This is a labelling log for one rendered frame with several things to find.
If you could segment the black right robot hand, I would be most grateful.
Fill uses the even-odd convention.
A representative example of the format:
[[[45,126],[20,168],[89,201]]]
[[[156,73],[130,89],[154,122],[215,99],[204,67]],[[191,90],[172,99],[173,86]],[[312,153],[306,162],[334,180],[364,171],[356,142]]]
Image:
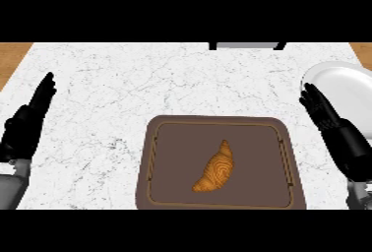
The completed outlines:
[[[300,103],[322,133],[325,146],[345,176],[355,182],[372,180],[372,146],[355,124],[336,112],[314,84],[305,84]]]

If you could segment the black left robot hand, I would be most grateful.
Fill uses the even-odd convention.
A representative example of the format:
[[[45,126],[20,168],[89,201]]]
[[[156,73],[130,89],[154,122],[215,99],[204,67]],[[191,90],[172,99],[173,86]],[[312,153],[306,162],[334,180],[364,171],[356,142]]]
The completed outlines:
[[[30,103],[20,107],[15,115],[5,122],[5,134],[0,139],[0,162],[33,158],[55,93],[54,73],[48,73]]]

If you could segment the white round plate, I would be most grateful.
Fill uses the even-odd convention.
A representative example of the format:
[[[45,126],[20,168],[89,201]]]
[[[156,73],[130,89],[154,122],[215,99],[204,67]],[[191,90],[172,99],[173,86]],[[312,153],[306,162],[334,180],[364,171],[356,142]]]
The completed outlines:
[[[372,140],[372,71],[356,64],[328,61],[309,69],[302,85],[306,83],[318,87],[339,115]]]

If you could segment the golden brown croissant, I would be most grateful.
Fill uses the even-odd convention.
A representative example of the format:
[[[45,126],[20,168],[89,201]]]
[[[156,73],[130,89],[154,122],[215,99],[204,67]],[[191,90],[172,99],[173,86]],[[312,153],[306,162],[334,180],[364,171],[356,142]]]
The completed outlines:
[[[234,151],[228,140],[222,141],[218,153],[204,168],[204,173],[192,186],[194,192],[213,192],[222,189],[234,173]]]

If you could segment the brown square tray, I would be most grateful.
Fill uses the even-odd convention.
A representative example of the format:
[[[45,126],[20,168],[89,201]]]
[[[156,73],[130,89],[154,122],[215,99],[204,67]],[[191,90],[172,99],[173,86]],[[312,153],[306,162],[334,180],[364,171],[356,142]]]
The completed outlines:
[[[159,115],[147,126],[141,209],[303,210],[291,138],[272,117]]]

